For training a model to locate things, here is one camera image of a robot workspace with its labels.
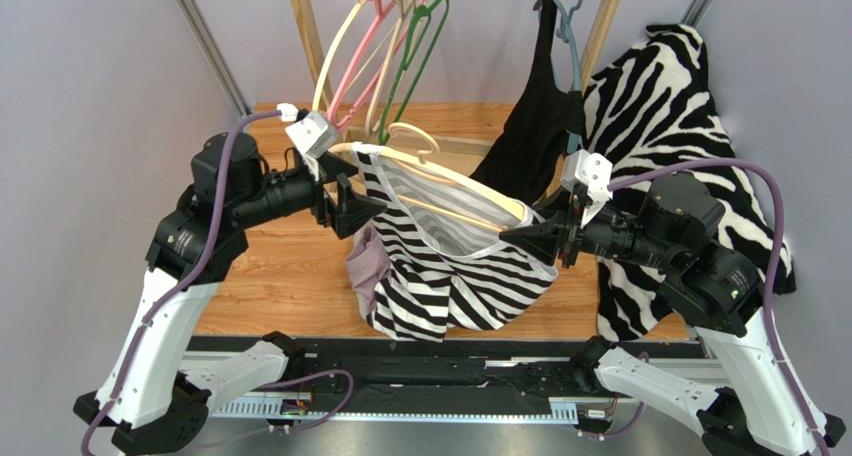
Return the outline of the mauve pink tank top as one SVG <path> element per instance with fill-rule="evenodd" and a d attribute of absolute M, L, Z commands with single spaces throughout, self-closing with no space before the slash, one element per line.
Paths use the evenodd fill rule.
<path fill-rule="evenodd" d="M 376 286 L 391 267 L 384 244 L 372 223 L 355 234 L 353 249 L 344 263 L 356 294 L 359 313 L 366 320 L 377 307 Z"/>

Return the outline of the beige wooden hanger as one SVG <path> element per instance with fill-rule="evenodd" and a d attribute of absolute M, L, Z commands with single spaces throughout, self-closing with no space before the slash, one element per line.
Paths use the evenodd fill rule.
<path fill-rule="evenodd" d="M 425 141 L 429 146 L 428 150 L 418 150 L 415 156 L 400 152 L 390 146 L 381 146 L 381 150 L 379 151 L 378 155 L 396 161 L 396 164 L 403 170 L 412 172 L 413 174 L 418 175 L 421 178 L 425 178 L 435 183 L 464 187 L 478 194 L 484 199 L 490 201 L 492 204 L 499 206 L 502 210 L 511 214 L 514 218 L 518 220 L 523 219 L 523 217 L 527 213 L 527 206 L 525 204 L 518 202 L 512 198 L 508 198 L 477 181 L 474 181 L 466 176 L 461 175 L 458 172 L 438 165 L 434 162 L 430 162 L 429 158 L 437 155 L 440 152 L 440 147 L 438 142 L 426 131 L 409 123 L 395 122 L 390 124 L 388 128 L 388 133 L 391 137 L 413 135 Z M 352 150 L 353 145 L 355 145 L 355 143 L 339 143 L 332 146 L 328 150 L 328 152 L 335 155 L 343 154 L 346 152 L 350 152 Z M 464 214 L 453 212 L 448 209 L 434 206 L 429 203 L 408 198 L 405 196 L 400 196 L 400 199 L 410 204 L 428 209 L 435 213 L 443 214 L 444 216 L 455 218 L 457 220 L 478 226 L 480 228 L 484 228 L 492 232 L 499 233 L 508 228 L 504 226 L 497 226 L 479 219 L 475 219 L 470 216 L 466 216 Z"/>

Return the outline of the striped tank top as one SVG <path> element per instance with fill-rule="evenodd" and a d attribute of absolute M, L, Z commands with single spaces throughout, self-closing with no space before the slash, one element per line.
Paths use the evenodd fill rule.
<path fill-rule="evenodd" d="M 533 224 L 536 213 L 518 220 L 478 194 L 435 183 L 379 156 L 381 146 L 356 143 L 357 162 L 368 197 L 386 203 L 370 223 L 390 258 L 376 286 L 377 307 L 365 320 L 374 330 L 401 341 L 444 340 L 451 328 L 497 330 L 532 306 L 559 272 L 501 241 L 492 232 L 410 204 L 416 199 L 497 226 Z"/>

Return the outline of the green hanger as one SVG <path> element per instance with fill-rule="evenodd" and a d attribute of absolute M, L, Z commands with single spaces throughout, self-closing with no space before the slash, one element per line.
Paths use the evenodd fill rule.
<path fill-rule="evenodd" d="M 432 0 L 418 4 L 409 21 L 400 64 L 379 121 L 377 141 L 385 145 L 390 139 L 389 126 L 399 122 L 434 51 L 450 12 L 450 0 Z M 395 103 L 401 84 L 412 73 L 402 100 Z"/>

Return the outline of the cream hanger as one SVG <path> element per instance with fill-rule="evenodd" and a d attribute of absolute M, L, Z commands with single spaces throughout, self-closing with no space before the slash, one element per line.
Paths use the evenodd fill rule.
<path fill-rule="evenodd" d="M 371 4 L 373 0 L 356 0 L 349 14 L 341 23 L 337 33 L 335 34 L 328 51 L 322 54 L 322 66 L 316 76 L 316 86 L 312 107 L 314 110 L 322 112 L 324 115 L 331 117 L 337 112 L 337 108 L 342 101 L 343 96 L 348 91 L 350 85 L 349 70 L 344 72 L 340 81 L 336 86 L 332 86 L 330 82 L 331 71 L 337 60 L 342 61 L 343 55 L 340 51 L 341 44 L 347 39 L 354 38 L 354 26 L 364 8 Z"/>

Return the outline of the light pink hanger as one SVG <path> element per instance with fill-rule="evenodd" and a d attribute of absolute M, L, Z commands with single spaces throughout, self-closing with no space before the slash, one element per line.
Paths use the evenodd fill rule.
<path fill-rule="evenodd" d="M 384 60 L 371 81 L 370 88 L 373 90 L 373 94 L 366 113 L 364 127 L 367 138 L 377 140 L 380 117 L 402 58 L 404 40 L 413 10 L 416 5 L 429 2 L 430 0 L 391 0 L 392 11 L 390 15 L 395 16 L 396 21 L 392 30 L 385 36 L 386 39 L 390 38 L 390 42 L 387 44 Z"/>

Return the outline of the grey blue hanger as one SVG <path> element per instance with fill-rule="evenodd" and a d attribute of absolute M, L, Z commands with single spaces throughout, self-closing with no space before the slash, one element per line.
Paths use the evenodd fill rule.
<path fill-rule="evenodd" d="M 567 9 L 561 0 L 553 0 L 553 3 L 558 10 L 558 23 L 555 30 L 555 36 L 567 44 L 570 51 L 572 68 L 570 93 L 573 95 L 580 95 L 582 93 L 582 84 L 578 43 L 573 31 L 572 21 L 575 12 L 582 8 L 583 2 L 584 0 L 577 0 L 570 9 Z"/>

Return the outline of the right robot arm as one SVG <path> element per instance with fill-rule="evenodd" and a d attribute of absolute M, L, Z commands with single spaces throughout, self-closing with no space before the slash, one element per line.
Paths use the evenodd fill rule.
<path fill-rule="evenodd" d="M 816 409 L 768 331 L 756 265 L 716 237 L 724 206 L 686 172 L 657 178 L 637 215 L 605 206 L 587 219 L 576 194 L 559 193 L 545 221 L 500 239 L 543 263 L 579 253 L 660 270 L 658 295 L 695 329 L 724 369 L 722 386 L 652 366 L 600 336 L 568 362 L 578 391 L 632 397 L 695 432 L 714 455 L 827 453 L 844 422 Z"/>

